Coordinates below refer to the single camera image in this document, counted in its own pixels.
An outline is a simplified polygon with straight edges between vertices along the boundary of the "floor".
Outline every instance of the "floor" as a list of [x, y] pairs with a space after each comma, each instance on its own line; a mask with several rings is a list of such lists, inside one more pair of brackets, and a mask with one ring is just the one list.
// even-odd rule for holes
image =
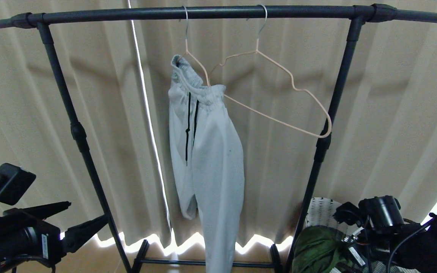
[[[128, 259], [132, 262], [137, 253], [129, 253]], [[281, 252], [281, 259], [284, 261], [287, 251]], [[164, 257], [162, 251], [156, 244], [149, 246], [148, 258], [175, 259], [175, 257]], [[183, 260], [203, 260], [204, 249], [200, 245], [191, 247], [187, 252], [178, 256]], [[269, 248], [260, 244], [254, 245], [248, 253], [242, 255], [236, 253], [235, 261], [240, 262], [270, 262]], [[38, 262], [26, 262], [18, 266], [18, 273], [49, 273], [50, 269], [44, 267]], [[56, 265], [57, 273], [125, 273], [123, 262], [120, 260], [119, 253], [115, 245], [101, 248], [95, 241], [85, 244], [76, 253], [69, 253], [62, 258], [62, 261]], [[165, 273], [202, 273], [205, 272], [204, 266], [178, 266], [178, 265], [154, 265], [144, 264], [141, 273], [165, 272]], [[267, 268], [233, 268], [233, 273], [273, 273], [274, 270]]]

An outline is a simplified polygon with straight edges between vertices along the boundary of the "pants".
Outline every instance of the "pants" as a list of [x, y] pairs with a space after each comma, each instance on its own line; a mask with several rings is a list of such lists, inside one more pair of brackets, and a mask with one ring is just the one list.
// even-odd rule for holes
[[199, 211], [207, 273], [227, 273], [234, 262], [244, 201], [241, 140], [223, 103], [224, 85], [203, 81], [182, 58], [171, 62], [170, 149], [180, 209]]

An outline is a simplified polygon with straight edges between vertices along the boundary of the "empty hanger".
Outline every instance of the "empty hanger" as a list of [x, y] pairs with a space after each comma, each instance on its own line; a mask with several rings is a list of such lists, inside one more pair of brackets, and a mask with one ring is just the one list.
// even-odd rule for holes
[[259, 51], [259, 36], [260, 36], [260, 34], [261, 34], [262, 29], [263, 29], [264, 26], [266, 25], [266, 21], [267, 21], [267, 8], [266, 8], [265, 5], [261, 5], [261, 6], [264, 7], [264, 11], [266, 12], [266, 17], [265, 17], [265, 19], [264, 19], [264, 24], [262, 24], [261, 29], [260, 29], [259, 32], [257, 33], [257, 41], [256, 41], [256, 45], [255, 45], [255, 50], [253, 50], [253, 51], [249, 51], [249, 52], [240, 53], [240, 54], [230, 55], [229, 57], [225, 58], [225, 60], [223, 61], [222, 64], [217, 64], [217, 65], [215, 65], [215, 67], [210, 71], [210, 74], [212, 74], [212, 72], [213, 72], [213, 71], [214, 71], [218, 66], [223, 67], [223, 66], [225, 65], [225, 63], [227, 62], [227, 60], [230, 59], [230, 58], [233, 58], [233, 57], [239, 57], [239, 56], [248, 55], [248, 54], [253, 54], [253, 53], [259, 54], [260, 56], [264, 57], [266, 60], [268, 60], [269, 62], [272, 62], [272, 63], [275, 64], [277, 67], [281, 68], [283, 71], [285, 71], [286, 73], [289, 74], [289, 76], [291, 77], [291, 86], [293, 87], [294, 90], [296, 90], [296, 91], [304, 91], [304, 92], [308, 93], [308, 95], [310, 95], [310, 96], [311, 96], [311, 97], [316, 101], [316, 103], [319, 105], [319, 107], [321, 107], [321, 110], [323, 110], [323, 112], [324, 112], [325, 115], [326, 115], [326, 120], [327, 120], [327, 122], [328, 122], [328, 130], [326, 131], [326, 133], [323, 134], [323, 135], [317, 135], [316, 133], [312, 133], [312, 132], [309, 132], [309, 131], [307, 131], [307, 130], [300, 129], [300, 128], [298, 128], [298, 127], [295, 127], [295, 126], [292, 126], [292, 125], [287, 124], [287, 123], [285, 123], [285, 122], [282, 122], [282, 121], [279, 121], [279, 120], [277, 120], [277, 119], [274, 119], [274, 118], [272, 118], [271, 116], [268, 116], [268, 115], [266, 115], [266, 114], [262, 114], [261, 112], [259, 112], [259, 111], [257, 111], [257, 110], [254, 110], [254, 109], [250, 108], [249, 106], [247, 106], [247, 105], [245, 105], [245, 104], [242, 104], [241, 102], [238, 102], [237, 100], [232, 99], [232, 98], [229, 97], [228, 95], [225, 95], [225, 94], [224, 94], [224, 96], [227, 97], [228, 99], [234, 101], [234, 102], [237, 102], [237, 103], [240, 104], [241, 106], [246, 107], [247, 109], [249, 109], [249, 110], [251, 110], [251, 111], [253, 111], [253, 112], [257, 113], [257, 114], [260, 114], [260, 115], [262, 115], [262, 116], [265, 116], [265, 117], [268, 118], [268, 119], [271, 119], [271, 120], [273, 120], [273, 121], [276, 121], [276, 122], [278, 122], [278, 123], [281, 123], [281, 124], [284, 125], [284, 126], [288, 126], [289, 128], [292, 128], [292, 129], [295, 129], [295, 130], [301, 131], [301, 132], [303, 132], [303, 133], [307, 133], [307, 134], [312, 135], [312, 136], [317, 137], [317, 138], [326, 138], [326, 137], [331, 133], [331, 131], [332, 131], [332, 119], [330, 118], [330, 115], [328, 114], [328, 111], [326, 111], [325, 107], [323, 107], [323, 105], [319, 102], [319, 100], [318, 100], [318, 99], [317, 99], [317, 98], [316, 98], [316, 97], [315, 97], [315, 96], [314, 96], [310, 91], [308, 91], [308, 90], [306, 90], [306, 89], [298, 89], [298, 88], [296, 88], [296, 86], [294, 86], [294, 76], [293, 76], [293, 74], [292, 74], [289, 70], [287, 70], [287, 69], [286, 69], [285, 67], [283, 67], [281, 64], [277, 63], [276, 61], [274, 61], [273, 59], [269, 58], [267, 55], [265, 55], [264, 53], [262, 53], [262, 52]]
[[176, 62], [179, 62], [183, 57], [185, 57], [187, 55], [192, 57], [195, 60], [195, 62], [200, 65], [201, 69], [203, 69], [203, 72], [205, 72], [205, 78], [207, 79], [207, 86], [210, 86], [210, 80], [208, 78], [207, 70], [205, 69], [203, 64], [201, 64], [201, 62], [199, 62], [199, 60], [197, 60], [196, 57], [193, 56], [193, 54], [190, 53], [189, 50], [188, 50], [188, 24], [189, 24], [189, 21], [188, 21], [188, 11], [187, 11], [187, 7], [185, 7], [185, 6], [183, 6], [183, 7], [185, 8], [185, 14], [187, 15], [187, 28], [185, 29], [185, 54], [183, 54], [183, 56], [178, 58], [178, 60]]

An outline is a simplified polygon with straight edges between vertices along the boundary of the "black drawstring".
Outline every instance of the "black drawstring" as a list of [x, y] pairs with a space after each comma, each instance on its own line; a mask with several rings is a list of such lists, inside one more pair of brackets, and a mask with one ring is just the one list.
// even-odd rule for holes
[[189, 127], [187, 130], [185, 130], [185, 133], [187, 133], [187, 143], [185, 146], [185, 162], [188, 166], [188, 140], [189, 140], [189, 131], [190, 131], [190, 105], [191, 105], [191, 93], [189, 93]]
[[[197, 100], [196, 101], [196, 107], [195, 107], [195, 118], [194, 118], [194, 125], [193, 125], [193, 144], [195, 143], [195, 133], [196, 133], [196, 118], [198, 118], [198, 104], [200, 102]], [[185, 162], [188, 166], [188, 141], [189, 141], [189, 132], [190, 132], [190, 107], [191, 107], [191, 93], [189, 93], [189, 116], [188, 116], [188, 120], [189, 120], [189, 126], [188, 128], [185, 130], [185, 132], [187, 133], [187, 143], [185, 145]]]

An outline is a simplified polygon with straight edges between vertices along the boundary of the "curtain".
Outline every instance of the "curtain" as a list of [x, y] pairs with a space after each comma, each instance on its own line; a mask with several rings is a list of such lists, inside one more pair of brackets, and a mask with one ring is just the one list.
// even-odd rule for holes
[[[126, 8], [127, 2], [0, 2], [0, 19], [24, 12]], [[120, 232], [170, 243], [130, 21], [51, 25], [74, 106]], [[70, 201], [48, 219], [62, 231], [102, 214], [38, 30], [0, 30], [0, 164], [37, 178], [15, 207]], [[8, 206], [0, 203], [0, 213]], [[111, 237], [106, 226], [101, 240]]]
[[[132, 7], [255, 5], [251, 1], [131, 1]], [[318, 2], [262, 1], [264, 5]], [[362, 2], [371, 5], [374, 2]], [[385, 2], [437, 12], [437, 2]], [[358, 5], [330, 1], [321, 5]], [[208, 69], [255, 48], [263, 19], [190, 20], [189, 49]], [[328, 107], [349, 27], [345, 19], [268, 19], [260, 50], [290, 69], [295, 85]], [[171, 58], [184, 54], [185, 20], [135, 21], [151, 121], [177, 244], [201, 230], [180, 215], [168, 138]], [[200, 67], [187, 58], [196, 71]], [[325, 116], [286, 73], [256, 55], [230, 59], [211, 75], [226, 94], [269, 116], [319, 133]], [[281, 243], [298, 218], [316, 138], [224, 99], [244, 147], [245, 201], [238, 242], [255, 234]], [[393, 195], [404, 217], [422, 221], [437, 201], [437, 24], [366, 23], [335, 119], [314, 196], [356, 204]]]
[[[257, 3], [130, 2], [132, 7]], [[437, 12], [437, 2], [385, 3]], [[127, 6], [126, 1], [0, 2], [0, 19], [23, 12]], [[228, 55], [253, 50], [262, 23], [262, 19], [190, 20], [190, 51], [210, 71]], [[134, 32], [129, 21], [70, 23], [50, 29], [126, 244], [157, 234], [166, 246], [173, 228], [180, 245], [201, 231], [197, 219], [188, 221], [180, 214], [168, 139], [170, 61], [174, 54], [184, 53], [185, 20], [134, 24]], [[259, 48], [293, 72], [297, 87], [307, 88], [328, 107], [348, 27], [345, 19], [269, 19]], [[288, 76], [260, 57], [231, 59], [214, 71], [211, 82], [226, 85], [226, 94], [276, 119], [316, 133], [323, 127], [325, 117], [313, 100], [292, 91]], [[280, 243], [297, 221], [316, 139], [227, 99], [225, 103], [244, 147], [246, 186], [238, 242], [244, 245], [258, 234]], [[67, 211], [49, 219], [62, 229], [102, 214], [37, 30], [0, 30], [0, 164], [4, 162], [37, 175], [17, 207], [71, 201]], [[391, 21], [363, 26], [314, 191], [314, 196], [354, 204], [385, 194], [398, 198], [403, 216], [414, 221], [422, 221], [437, 201], [437, 24]], [[0, 204], [0, 212], [4, 209], [7, 206]], [[109, 237], [107, 228], [99, 233], [101, 240]]]

